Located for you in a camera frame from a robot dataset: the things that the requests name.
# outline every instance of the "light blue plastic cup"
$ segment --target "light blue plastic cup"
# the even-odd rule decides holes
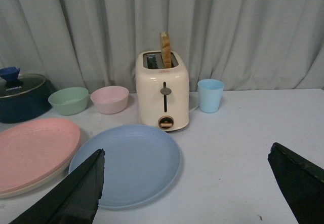
[[[214,79],[198,82],[199,108],[205,113],[214,113],[218,110],[222,98],[224,83]]]

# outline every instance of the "toaster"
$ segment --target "toaster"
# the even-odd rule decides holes
[[[140,124],[173,131],[189,123],[189,75],[180,56],[171,51],[164,68],[161,51],[141,53],[136,60],[136,92]]]

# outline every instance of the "white table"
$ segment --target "white table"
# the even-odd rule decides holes
[[[198,108],[189,116],[185,129],[170,133],[183,156],[176,183],[138,208],[99,208],[94,223],[296,224],[267,157],[279,142],[324,168],[324,91],[226,91],[216,113]],[[104,130],[137,124],[137,97],[131,94],[128,107],[115,115],[102,115],[90,103],[77,115],[60,116],[51,109],[39,118],[53,117],[77,123],[83,144]],[[0,131],[15,125],[0,124]],[[0,199],[0,223],[15,219],[66,174],[31,192]]]

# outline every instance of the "pot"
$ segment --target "pot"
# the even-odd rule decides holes
[[[0,122],[11,124],[34,119],[52,108],[49,96],[54,87],[40,74],[19,74],[11,80],[0,79]]]

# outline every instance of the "bread slice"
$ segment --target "bread slice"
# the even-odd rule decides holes
[[[160,33],[161,54],[164,68],[171,68],[171,46],[169,34],[166,31]]]

